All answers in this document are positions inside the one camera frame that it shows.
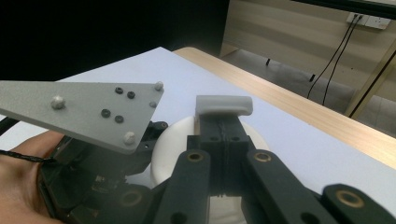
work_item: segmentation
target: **power outlet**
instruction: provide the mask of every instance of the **power outlet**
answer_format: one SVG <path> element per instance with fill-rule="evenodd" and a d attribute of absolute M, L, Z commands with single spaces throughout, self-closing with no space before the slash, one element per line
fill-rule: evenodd
<path fill-rule="evenodd" d="M 355 13 L 355 12 L 350 12 L 349 16 L 346 18 L 346 22 L 356 22 L 356 20 L 361 16 L 361 19 L 358 21 L 358 25 L 364 25 L 366 24 L 366 22 L 369 20 L 368 15 L 364 15 L 364 14 L 359 14 L 359 13 Z"/>
<path fill-rule="evenodd" d="M 371 16 L 364 25 L 376 29 L 385 30 L 388 27 L 389 23 L 390 19 Z"/>

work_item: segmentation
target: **white tabletop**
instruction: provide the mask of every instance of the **white tabletop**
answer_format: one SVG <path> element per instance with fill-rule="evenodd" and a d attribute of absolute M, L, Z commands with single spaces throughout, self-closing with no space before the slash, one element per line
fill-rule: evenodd
<path fill-rule="evenodd" d="M 270 149 L 306 187 L 321 192 L 326 185 L 347 184 L 363 190 L 396 216 L 396 170 L 166 49 L 154 49 L 63 81 L 162 81 L 165 92 L 152 120 L 163 120 L 169 124 L 194 115 L 196 95 L 251 96 L 253 114 L 241 117 L 241 120 L 263 136 Z M 24 139 L 43 131 L 20 122 L 0 137 L 0 148 L 11 149 Z"/>

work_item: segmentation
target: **human hand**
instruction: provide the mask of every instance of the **human hand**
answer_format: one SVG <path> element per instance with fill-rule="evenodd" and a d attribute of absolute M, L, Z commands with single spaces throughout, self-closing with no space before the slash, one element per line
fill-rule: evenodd
<path fill-rule="evenodd" d="M 11 151 L 47 158 L 63 135 L 45 132 L 26 140 Z M 58 224 L 48 215 L 37 189 L 40 163 L 0 156 L 0 220 L 1 223 Z"/>

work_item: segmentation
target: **gray floor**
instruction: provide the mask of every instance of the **gray floor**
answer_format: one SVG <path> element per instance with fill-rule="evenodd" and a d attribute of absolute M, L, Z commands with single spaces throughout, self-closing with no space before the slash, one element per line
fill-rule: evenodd
<path fill-rule="evenodd" d="M 312 74 L 308 74 L 274 60 L 271 60 L 267 66 L 266 58 L 242 49 L 224 56 L 222 60 L 303 97 L 307 97 L 309 89 L 313 84 L 313 82 L 309 82 Z M 319 79 L 314 89 L 311 91 L 309 99 L 318 104 L 322 104 L 328 81 L 327 78 Z M 331 82 L 324 105 L 343 114 L 354 92 L 354 89 L 346 85 Z M 358 121 L 380 132 L 396 137 L 396 103 L 375 96 L 363 110 Z"/>

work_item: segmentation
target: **table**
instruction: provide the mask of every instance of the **table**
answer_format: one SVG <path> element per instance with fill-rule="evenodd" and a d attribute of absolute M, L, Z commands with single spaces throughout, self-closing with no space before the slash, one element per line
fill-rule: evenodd
<path fill-rule="evenodd" d="M 164 83 L 165 92 L 152 120 L 172 124 L 194 115 L 198 94 L 249 95 L 254 112 L 240 119 L 263 136 L 269 148 L 306 187 L 321 192 L 326 185 L 344 183 L 363 190 L 396 216 L 394 138 L 198 49 L 185 48 L 175 53 L 154 49 L 63 81 L 159 80 Z M 12 148 L 43 131 L 19 123 L 0 137 L 0 148 Z"/>

